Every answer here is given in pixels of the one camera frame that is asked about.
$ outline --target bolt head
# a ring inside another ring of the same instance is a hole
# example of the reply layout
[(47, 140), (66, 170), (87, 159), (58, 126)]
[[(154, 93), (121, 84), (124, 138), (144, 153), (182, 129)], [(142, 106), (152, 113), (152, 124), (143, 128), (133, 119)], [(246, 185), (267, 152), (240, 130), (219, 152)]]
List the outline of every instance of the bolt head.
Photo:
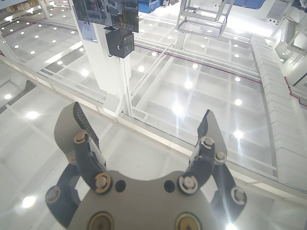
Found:
[(214, 143), (213, 139), (211, 139), (211, 138), (206, 138), (204, 142), (208, 146), (212, 146), (213, 143)]
[(194, 184), (194, 181), (192, 180), (191, 177), (189, 176), (186, 176), (184, 179), (183, 179), (183, 186), (186, 188), (186, 189), (193, 189), (195, 184)]
[(219, 161), (225, 160), (225, 155), (222, 152), (216, 153), (216, 159)]
[(97, 188), (104, 188), (106, 186), (106, 178), (104, 176), (100, 176), (96, 180), (96, 187)]

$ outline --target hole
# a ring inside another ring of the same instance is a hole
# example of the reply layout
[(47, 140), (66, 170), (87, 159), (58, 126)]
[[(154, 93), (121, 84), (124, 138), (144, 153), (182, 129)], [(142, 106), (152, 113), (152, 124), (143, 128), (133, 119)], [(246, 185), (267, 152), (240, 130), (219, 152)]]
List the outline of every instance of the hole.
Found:
[(168, 193), (172, 193), (175, 190), (175, 184), (168, 180), (164, 183), (164, 189), (168, 192)]
[(125, 181), (119, 180), (119, 181), (116, 182), (116, 184), (115, 184), (115, 190), (116, 190), (117, 192), (123, 192), (123, 191), (125, 190), (125, 188), (126, 188), (126, 183), (125, 183)]

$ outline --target screw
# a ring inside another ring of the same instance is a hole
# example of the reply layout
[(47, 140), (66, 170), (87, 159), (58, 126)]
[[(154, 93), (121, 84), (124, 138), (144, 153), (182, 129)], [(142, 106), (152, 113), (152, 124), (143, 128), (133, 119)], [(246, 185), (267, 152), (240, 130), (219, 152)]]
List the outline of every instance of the screw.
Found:
[(203, 144), (204, 147), (211, 149), (211, 146), (214, 144), (214, 140), (209, 137), (202, 137), (201, 143)]
[(206, 138), (204, 142), (207, 146), (212, 146), (214, 143), (213, 139), (211, 138)]
[(96, 187), (97, 188), (104, 188), (106, 186), (106, 178), (105, 176), (99, 176), (96, 180)]
[(235, 190), (235, 199), (240, 202), (244, 200), (244, 192), (242, 192), (241, 190)]
[(186, 176), (186, 177), (183, 179), (183, 186), (184, 186), (186, 189), (193, 189), (194, 186), (195, 186), (195, 183), (194, 183), (194, 181), (192, 180), (191, 177)]
[(215, 154), (215, 159), (219, 162), (224, 162), (224, 161), (226, 161), (226, 156), (223, 152), (217, 152)]
[(76, 141), (80, 142), (85, 138), (84, 134), (77, 134)]

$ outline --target white pillar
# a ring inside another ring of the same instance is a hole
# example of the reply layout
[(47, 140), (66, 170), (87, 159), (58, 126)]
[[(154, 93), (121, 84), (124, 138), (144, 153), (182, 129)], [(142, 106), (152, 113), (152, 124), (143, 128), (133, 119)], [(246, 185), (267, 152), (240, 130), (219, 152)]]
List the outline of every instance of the white pillar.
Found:
[(41, 7), (41, 10), (42, 10), (42, 12), (43, 12), (43, 14), (44, 14), (44, 17), (45, 17), (46, 19), (50, 20), (51, 18), (50, 18), (50, 16), (49, 16), (49, 12), (48, 12), (48, 10), (47, 10), (45, 1), (44, 1), (44, 0), (37, 0), (37, 1), (38, 1), (38, 4), (39, 4), (40, 7)]
[(278, 181), (307, 190), (307, 157), (292, 96), (265, 39), (252, 36), (250, 42), (269, 110), (268, 118), (273, 132)]
[(178, 32), (178, 33), (179, 34), (176, 42), (176, 48), (182, 50), (186, 33), (184, 32)]
[[(68, 2), (72, 7), (73, 1), (68, 0)], [(93, 27), (97, 41), (88, 41), (84, 39), (81, 35), (78, 19), (74, 11), (72, 10), (71, 12), (99, 88), (108, 93), (103, 103), (103, 111), (117, 117), (121, 111), (124, 94), (126, 95), (126, 100), (128, 100), (130, 96), (130, 56), (128, 55), (121, 60), (115, 56), (110, 57), (106, 41), (106, 33), (109, 31), (104, 29), (106, 27), (105, 25), (92, 23), (91, 26)], [(131, 115), (130, 101), (124, 104), (128, 105), (128, 114)]]

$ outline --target ceiling light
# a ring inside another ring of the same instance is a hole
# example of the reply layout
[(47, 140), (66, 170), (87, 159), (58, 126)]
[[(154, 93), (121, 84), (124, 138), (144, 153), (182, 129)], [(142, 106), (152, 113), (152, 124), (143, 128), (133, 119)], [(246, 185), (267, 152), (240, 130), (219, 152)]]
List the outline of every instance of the ceiling light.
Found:
[(235, 105), (240, 106), (242, 104), (242, 101), (240, 99), (235, 100)]
[(9, 17), (6, 17), (4, 20), (11, 21), (12, 19), (13, 19), (13, 16), (9, 16)]
[(138, 67), (138, 70), (139, 70), (140, 72), (144, 72), (145, 68), (144, 68), (144, 66), (139, 66), (139, 67)]
[(82, 74), (83, 76), (88, 76), (88, 75), (89, 75), (89, 72), (88, 72), (87, 70), (82, 70), (82, 71), (81, 71), (81, 74)]
[(187, 89), (191, 89), (192, 86), (193, 86), (193, 83), (191, 81), (186, 81), (184, 86), (187, 88)]
[(38, 113), (36, 111), (30, 111), (26, 115), (26, 117), (29, 118), (29, 119), (35, 119), (35, 118), (37, 118), (37, 116), (38, 116)]
[(243, 138), (243, 132), (241, 132), (240, 130), (236, 130), (233, 134), (237, 139), (241, 139)]
[(35, 202), (35, 197), (33, 196), (28, 196), (22, 201), (22, 207), (23, 208), (29, 208), (32, 205), (34, 205)]
[(226, 230), (238, 230), (233, 224), (229, 223), (226, 227)]
[(182, 114), (182, 107), (179, 104), (175, 104), (172, 110), (177, 116)]

